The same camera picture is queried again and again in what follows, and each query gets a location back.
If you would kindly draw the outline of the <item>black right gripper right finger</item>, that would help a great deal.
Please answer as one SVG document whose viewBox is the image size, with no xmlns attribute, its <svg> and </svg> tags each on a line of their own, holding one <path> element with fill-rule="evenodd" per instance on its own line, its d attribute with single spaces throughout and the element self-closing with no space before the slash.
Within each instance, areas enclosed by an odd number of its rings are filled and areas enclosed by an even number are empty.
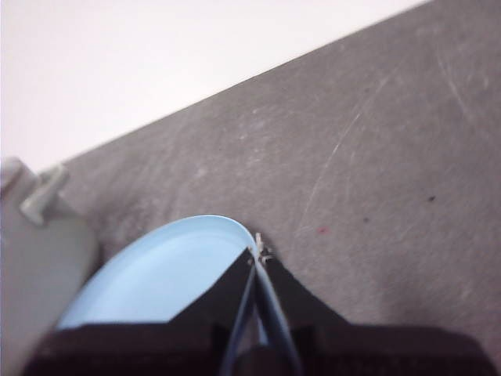
<svg viewBox="0 0 501 376">
<path fill-rule="evenodd" d="M 440 327 L 354 324 L 303 286 L 277 258 L 259 259 L 283 333 L 306 375 L 488 375 L 474 338 Z"/>
</svg>

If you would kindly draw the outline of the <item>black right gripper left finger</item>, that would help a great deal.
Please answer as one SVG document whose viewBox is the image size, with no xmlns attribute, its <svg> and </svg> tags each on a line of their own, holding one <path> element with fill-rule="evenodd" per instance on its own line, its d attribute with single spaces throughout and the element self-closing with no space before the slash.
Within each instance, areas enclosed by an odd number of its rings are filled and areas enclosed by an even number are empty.
<svg viewBox="0 0 501 376">
<path fill-rule="evenodd" d="M 52 332 L 25 375 L 215 375 L 254 269 L 244 250 L 166 323 L 86 324 Z"/>
</svg>

